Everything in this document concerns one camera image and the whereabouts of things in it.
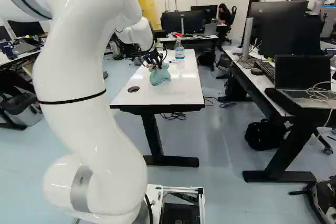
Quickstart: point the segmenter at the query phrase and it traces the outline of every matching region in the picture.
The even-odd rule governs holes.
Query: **chair wheel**
[[[332,148],[324,148],[323,152],[327,155],[332,155],[334,153]]]

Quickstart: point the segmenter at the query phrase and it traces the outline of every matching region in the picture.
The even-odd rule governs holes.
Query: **laptop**
[[[13,54],[18,56],[18,55],[24,54],[25,52],[32,51],[34,49],[36,49],[35,46],[32,46],[25,42],[21,42],[17,45],[14,45],[14,48],[12,51],[13,51]]]
[[[275,88],[302,108],[329,108],[326,103],[314,101],[306,90],[320,82],[331,81],[330,56],[325,55],[276,55]],[[331,83],[323,83],[317,88],[331,90]],[[336,98],[321,91],[329,98]]]
[[[194,34],[194,35],[210,36],[210,35],[217,34],[217,25],[218,25],[218,22],[213,22],[213,23],[206,24],[205,27],[204,27],[204,33],[203,34]]]

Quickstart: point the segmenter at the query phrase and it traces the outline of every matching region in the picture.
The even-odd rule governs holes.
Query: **towel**
[[[149,67],[151,73],[149,81],[153,86],[158,86],[164,81],[171,81],[170,73],[168,72],[169,64],[164,63],[162,69]]]

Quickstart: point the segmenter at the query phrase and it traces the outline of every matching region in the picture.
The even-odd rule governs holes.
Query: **plastic bottle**
[[[175,43],[175,59],[183,60],[184,59],[184,47],[182,46],[181,39],[177,39]]]

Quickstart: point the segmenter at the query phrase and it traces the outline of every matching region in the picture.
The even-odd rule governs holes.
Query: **light blue floor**
[[[108,71],[108,96],[112,99],[137,67],[127,60],[104,61]],[[223,80],[215,80],[208,68],[199,68],[205,96],[223,92]],[[241,172],[264,169],[274,151],[255,152],[244,140],[246,126],[264,118],[253,103],[228,109],[215,106],[187,113],[187,120],[167,121],[157,116],[167,155],[196,156],[199,168],[149,167],[149,182],[165,186],[203,186],[206,223],[313,224],[316,220],[302,196],[287,192],[303,185],[246,184]],[[143,154],[150,154],[139,116],[119,112],[115,117],[125,134]],[[336,149],[336,143],[330,142]],[[317,178],[336,174],[336,154],[321,153],[312,138],[291,165],[292,170],[310,170]],[[45,201],[43,174],[67,150],[45,120],[23,132],[0,129],[0,223],[70,224],[73,219]]]

